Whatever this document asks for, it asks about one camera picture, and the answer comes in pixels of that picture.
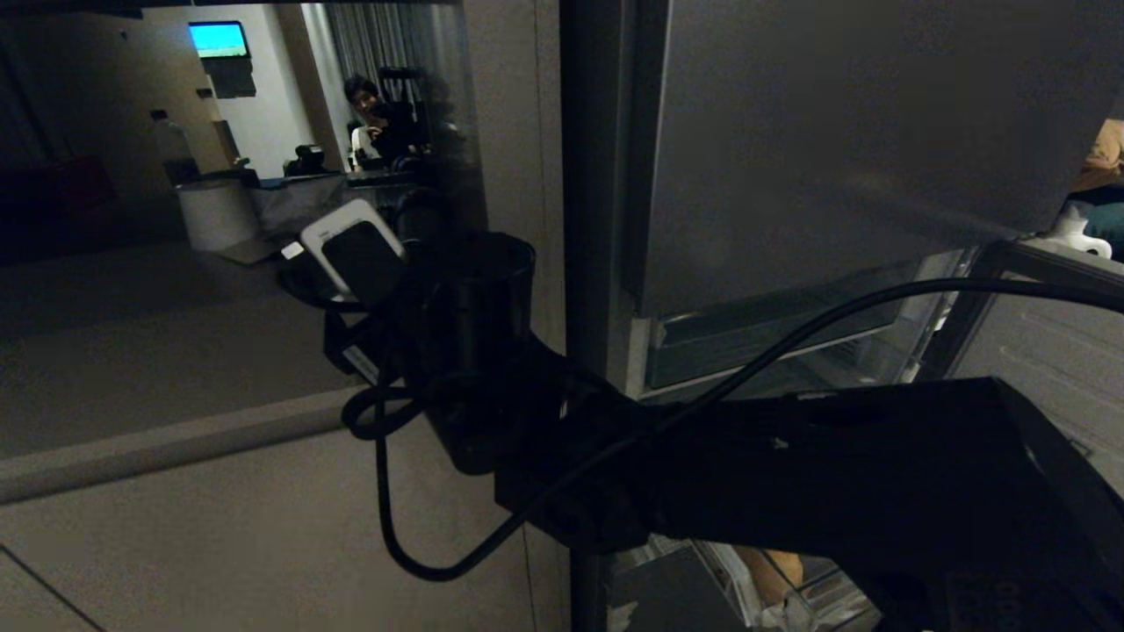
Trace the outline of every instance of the man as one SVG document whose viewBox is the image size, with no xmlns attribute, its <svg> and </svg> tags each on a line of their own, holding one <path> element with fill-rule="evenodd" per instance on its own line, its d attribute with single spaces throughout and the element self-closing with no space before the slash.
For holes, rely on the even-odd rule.
<svg viewBox="0 0 1124 632">
<path fill-rule="evenodd" d="M 363 119 L 363 127 L 352 132 L 352 153 L 356 166 L 364 160 L 382 159 L 386 166 L 411 153 L 414 120 L 401 116 L 379 96 L 379 87 L 370 79 L 353 75 L 344 82 L 344 96 Z"/>
</svg>

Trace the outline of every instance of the cabinet door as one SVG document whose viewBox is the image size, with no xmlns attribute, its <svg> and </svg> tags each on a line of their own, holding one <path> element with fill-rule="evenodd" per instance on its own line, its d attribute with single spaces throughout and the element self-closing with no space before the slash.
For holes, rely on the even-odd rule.
<svg viewBox="0 0 1124 632">
<path fill-rule="evenodd" d="M 1045 229 L 1124 71 L 1118 0 L 669 4 L 632 82 L 644 316 Z"/>
<path fill-rule="evenodd" d="M 1035 244 L 987 250 L 973 276 L 1124 292 L 1124 265 Z M 963 295 L 925 360 L 922 379 L 1007 381 L 1124 495 L 1124 316 L 1054 300 Z"/>
</svg>

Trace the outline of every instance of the tv screen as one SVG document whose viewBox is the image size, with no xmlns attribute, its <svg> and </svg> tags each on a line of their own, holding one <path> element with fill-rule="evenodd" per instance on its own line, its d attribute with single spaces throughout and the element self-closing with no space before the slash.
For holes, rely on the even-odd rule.
<svg viewBox="0 0 1124 632">
<path fill-rule="evenodd" d="M 248 57 L 241 22 L 191 22 L 191 40 L 202 58 Z"/>
</svg>

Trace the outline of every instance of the black hair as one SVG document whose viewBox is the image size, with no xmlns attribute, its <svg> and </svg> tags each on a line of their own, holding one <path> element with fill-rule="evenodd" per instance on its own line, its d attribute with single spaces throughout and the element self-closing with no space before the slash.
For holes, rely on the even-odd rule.
<svg viewBox="0 0 1124 632">
<path fill-rule="evenodd" d="M 347 81 L 344 81 L 344 97 L 347 98 L 348 103 L 355 101 L 355 94 L 359 94 L 360 90 L 366 90 L 379 97 L 379 87 L 362 74 L 353 74 Z"/>
</svg>

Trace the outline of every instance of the person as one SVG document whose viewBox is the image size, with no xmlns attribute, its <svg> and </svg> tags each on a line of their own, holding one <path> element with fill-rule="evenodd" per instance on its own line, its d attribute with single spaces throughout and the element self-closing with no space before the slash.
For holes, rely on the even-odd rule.
<svg viewBox="0 0 1124 632">
<path fill-rule="evenodd" d="M 355 128 L 351 138 L 356 166 L 371 159 L 382 159 L 390 166 L 414 151 L 414 120 L 387 103 L 373 81 L 352 75 L 344 82 L 344 96 L 363 119 L 363 126 Z"/>
</svg>

